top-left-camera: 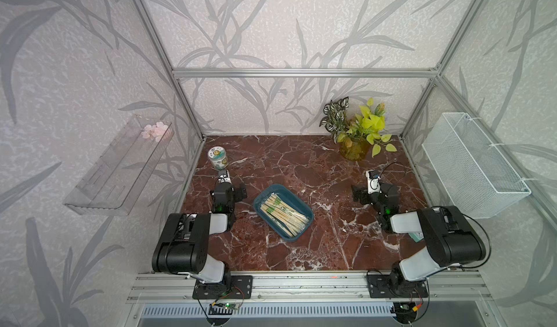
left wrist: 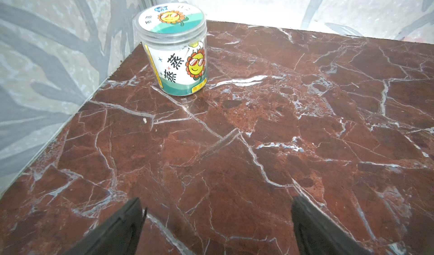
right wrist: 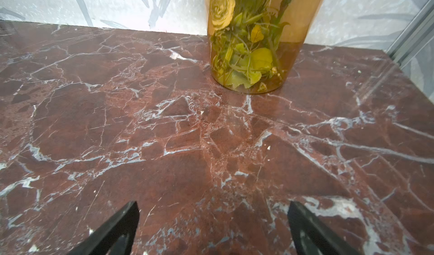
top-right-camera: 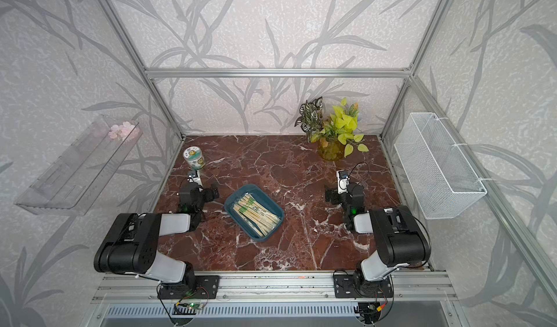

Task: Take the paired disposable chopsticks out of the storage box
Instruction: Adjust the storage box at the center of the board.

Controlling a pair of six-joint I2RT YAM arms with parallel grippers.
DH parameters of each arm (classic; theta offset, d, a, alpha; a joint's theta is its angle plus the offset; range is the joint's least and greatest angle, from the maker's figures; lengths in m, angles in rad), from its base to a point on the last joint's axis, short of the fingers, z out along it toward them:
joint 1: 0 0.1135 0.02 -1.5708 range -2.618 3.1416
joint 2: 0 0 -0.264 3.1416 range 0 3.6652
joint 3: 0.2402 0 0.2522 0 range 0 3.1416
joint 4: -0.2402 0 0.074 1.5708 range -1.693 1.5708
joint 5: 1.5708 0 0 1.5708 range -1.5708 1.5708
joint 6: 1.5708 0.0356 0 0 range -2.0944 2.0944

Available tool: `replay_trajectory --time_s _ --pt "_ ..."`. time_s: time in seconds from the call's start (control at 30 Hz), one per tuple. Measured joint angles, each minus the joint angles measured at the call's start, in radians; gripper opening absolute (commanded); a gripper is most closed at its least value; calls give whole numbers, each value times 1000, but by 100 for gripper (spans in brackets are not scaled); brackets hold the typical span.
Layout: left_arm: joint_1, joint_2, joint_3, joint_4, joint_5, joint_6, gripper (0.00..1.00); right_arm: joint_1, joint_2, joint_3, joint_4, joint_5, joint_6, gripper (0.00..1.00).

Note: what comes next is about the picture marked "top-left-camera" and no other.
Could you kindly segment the teal storage box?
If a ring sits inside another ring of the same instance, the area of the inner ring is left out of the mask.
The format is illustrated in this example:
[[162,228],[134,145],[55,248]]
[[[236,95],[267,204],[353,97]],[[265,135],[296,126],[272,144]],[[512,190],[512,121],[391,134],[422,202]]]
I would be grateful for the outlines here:
[[259,194],[253,208],[286,242],[297,241],[314,221],[312,209],[281,184],[273,184]]

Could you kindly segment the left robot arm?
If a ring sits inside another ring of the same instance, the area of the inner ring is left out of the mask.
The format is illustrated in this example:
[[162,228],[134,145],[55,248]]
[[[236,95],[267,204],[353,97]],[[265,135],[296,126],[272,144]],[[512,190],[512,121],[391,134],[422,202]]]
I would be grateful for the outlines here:
[[208,253],[211,235],[230,231],[236,221],[235,205],[247,198],[242,183],[219,182],[211,192],[213,209],[209,213],[173,213],[168,216],[152,255],[155,273],[187,275],[201,283],[227,281],[227,264]]

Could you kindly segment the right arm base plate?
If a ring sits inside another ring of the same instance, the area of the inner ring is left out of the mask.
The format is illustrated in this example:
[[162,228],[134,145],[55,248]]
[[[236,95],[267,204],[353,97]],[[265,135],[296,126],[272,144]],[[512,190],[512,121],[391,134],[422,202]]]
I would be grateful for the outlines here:
[[423,299],[429,297],[426,281],[407,281],[402,273],[384,274],[378,270],[366,273],[366,282],[370,298],[384,299]]

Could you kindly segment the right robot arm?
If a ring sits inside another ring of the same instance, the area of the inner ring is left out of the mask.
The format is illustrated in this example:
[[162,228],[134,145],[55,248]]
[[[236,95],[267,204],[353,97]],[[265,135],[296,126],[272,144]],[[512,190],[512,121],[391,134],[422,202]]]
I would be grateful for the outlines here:
[[352,186],[352,198],[371,205],[381,229],[391,234],[421,234],[425,247],[393,265],[391,286],[421,283],[449,267],[484,260],[486,246],[466,216],[455,206],[437,206],[400,212],[398,188],[372,180],[367,187]]

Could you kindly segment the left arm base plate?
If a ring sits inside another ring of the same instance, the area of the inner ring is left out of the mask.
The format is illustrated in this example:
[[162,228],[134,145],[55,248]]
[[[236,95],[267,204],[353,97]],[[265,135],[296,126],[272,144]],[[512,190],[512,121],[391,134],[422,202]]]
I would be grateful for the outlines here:
[[250,299],[253,288],[253,276],[225,276],[220,283],[201,283],[196,281],[194,299]]

